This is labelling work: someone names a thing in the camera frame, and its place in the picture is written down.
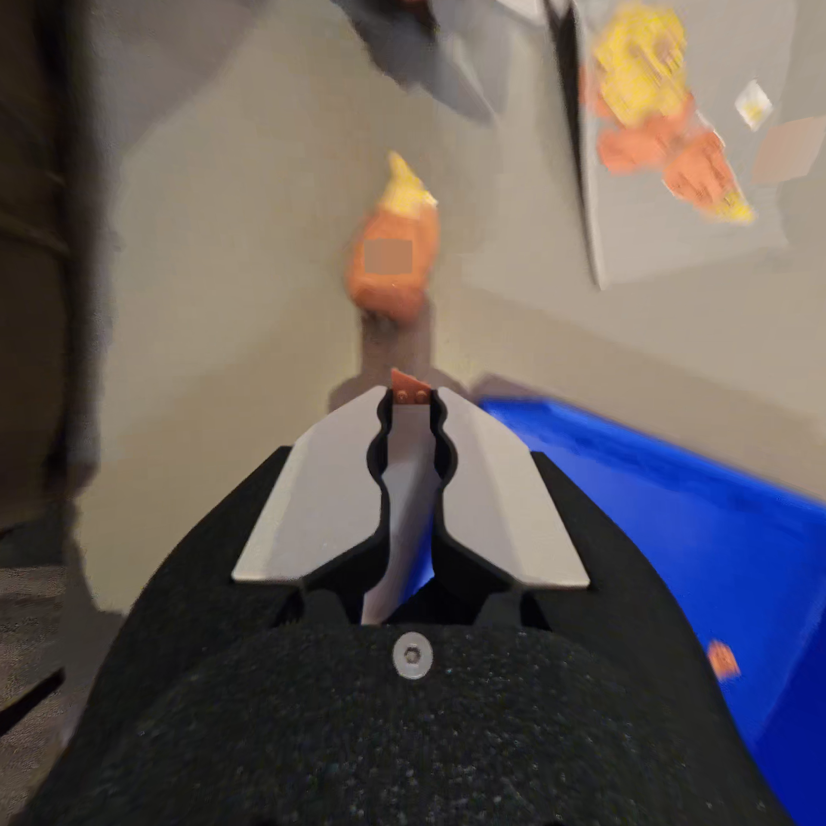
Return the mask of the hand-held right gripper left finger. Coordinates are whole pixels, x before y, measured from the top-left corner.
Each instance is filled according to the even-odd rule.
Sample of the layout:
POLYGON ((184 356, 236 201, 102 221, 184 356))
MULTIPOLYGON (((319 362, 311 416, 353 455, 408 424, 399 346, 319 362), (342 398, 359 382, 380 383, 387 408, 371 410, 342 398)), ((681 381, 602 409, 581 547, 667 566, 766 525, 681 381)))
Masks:
POLYGON ((237 583, 374 587, 387 571, 392 394, 373 387, 306 431, 235 563, 237 583))

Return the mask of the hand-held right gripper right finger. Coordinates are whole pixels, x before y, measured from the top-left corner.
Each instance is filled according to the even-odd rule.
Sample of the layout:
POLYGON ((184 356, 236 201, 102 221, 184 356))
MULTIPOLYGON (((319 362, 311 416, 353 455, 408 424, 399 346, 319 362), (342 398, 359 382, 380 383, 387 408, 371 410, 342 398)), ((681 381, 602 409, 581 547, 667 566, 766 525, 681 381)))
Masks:
POLYGON ((585 590, 591 580, 528 446, 448 387, 432 392, 431 532, 449 590, 585 590))

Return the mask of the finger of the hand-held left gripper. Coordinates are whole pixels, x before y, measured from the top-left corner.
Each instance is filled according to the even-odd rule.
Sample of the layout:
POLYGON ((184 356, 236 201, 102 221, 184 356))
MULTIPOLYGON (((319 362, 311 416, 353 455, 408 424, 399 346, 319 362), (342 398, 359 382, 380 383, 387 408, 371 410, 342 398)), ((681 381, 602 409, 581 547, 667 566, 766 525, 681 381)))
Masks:
POLYGON ((400 88, 420 88, 457 114, 489 123, 501 112, 501 35, 490 2, 346 1, 373 65, 400 88))

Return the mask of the orange wedge plate brick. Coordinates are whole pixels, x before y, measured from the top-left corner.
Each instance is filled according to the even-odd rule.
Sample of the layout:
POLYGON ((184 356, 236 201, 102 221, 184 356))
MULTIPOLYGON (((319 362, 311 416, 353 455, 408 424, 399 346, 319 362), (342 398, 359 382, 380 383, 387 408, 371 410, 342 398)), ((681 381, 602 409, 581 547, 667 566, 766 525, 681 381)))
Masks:
POLYGON ((741 676, 741 670, 733 650, 723 641, 712 639, 706 653, 709 664, 719 682, 731 681, 741 676))
POLYGON ((391 369, 391 393, 396 406, 428 406, 431 402, 432 389, 428 383, 402 372, 391 369))

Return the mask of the blue plastic bin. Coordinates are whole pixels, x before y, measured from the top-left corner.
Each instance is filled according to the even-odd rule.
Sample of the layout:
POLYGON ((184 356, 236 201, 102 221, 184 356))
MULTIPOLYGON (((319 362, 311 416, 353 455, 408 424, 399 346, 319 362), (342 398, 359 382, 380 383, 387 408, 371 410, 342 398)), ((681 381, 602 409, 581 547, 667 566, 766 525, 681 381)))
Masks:
POLYGON ((721 689, 798 824, 825 824, 825 505, 551 399, 481 408, 545 453, 635 542, 703 648, 734 655, 721 689))

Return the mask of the orange brick claw model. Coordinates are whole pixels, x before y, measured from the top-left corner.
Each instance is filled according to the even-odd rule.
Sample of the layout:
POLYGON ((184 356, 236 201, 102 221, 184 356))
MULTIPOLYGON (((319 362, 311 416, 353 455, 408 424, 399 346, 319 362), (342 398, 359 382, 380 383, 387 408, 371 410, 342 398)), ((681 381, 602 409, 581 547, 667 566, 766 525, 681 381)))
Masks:
POLYGON ((391 151, 388 165, 386 188, 352 243, 346 286, 362 312, 410 325, 439 253, 439 205, 400 154, 391 151))

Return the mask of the grey instruction booklet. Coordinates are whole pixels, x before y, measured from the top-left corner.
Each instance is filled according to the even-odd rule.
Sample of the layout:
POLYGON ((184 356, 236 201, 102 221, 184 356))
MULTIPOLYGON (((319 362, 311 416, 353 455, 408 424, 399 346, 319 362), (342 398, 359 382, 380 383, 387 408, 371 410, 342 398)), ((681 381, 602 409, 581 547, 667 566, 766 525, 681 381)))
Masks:
POLYGON ((600 288, 754 259, 788 240, 754 173, 797 2, 572 2, 573 117, 600 288))

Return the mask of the grey desk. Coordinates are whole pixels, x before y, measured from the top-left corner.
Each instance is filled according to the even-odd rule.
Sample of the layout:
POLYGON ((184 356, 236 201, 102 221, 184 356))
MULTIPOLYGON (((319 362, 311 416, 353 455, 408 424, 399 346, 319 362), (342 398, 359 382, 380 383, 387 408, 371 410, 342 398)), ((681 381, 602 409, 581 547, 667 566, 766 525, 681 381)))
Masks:
POLYGON ((411 371, 824 498, 824 155, 778 192, 786 249, 603 292, 550 34, 490 3, 501 112, 478 123, 378 70, 345 2, 94 2, 99 441, 74 536, 113 629, 212 506, 389 365, 343 285, 388 150, 443 220, 411 371))

